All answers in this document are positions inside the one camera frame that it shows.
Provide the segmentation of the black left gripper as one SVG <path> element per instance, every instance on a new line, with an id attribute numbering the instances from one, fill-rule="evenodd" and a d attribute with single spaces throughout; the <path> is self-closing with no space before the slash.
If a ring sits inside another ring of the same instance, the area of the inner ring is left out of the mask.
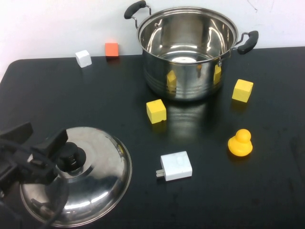
<path id="1" fill-rule="evenodd" d="M 0 144 L 1 188 L 11 188 L 16 182 L 48 185 L 58 176 L 52 159 L 68 140 L 66 129 L 60 130 L 31 148 L 20 145 L 32 134 L 33 128 L 30 122 L 0 133 L 1 139 L 13 141 Z"/>

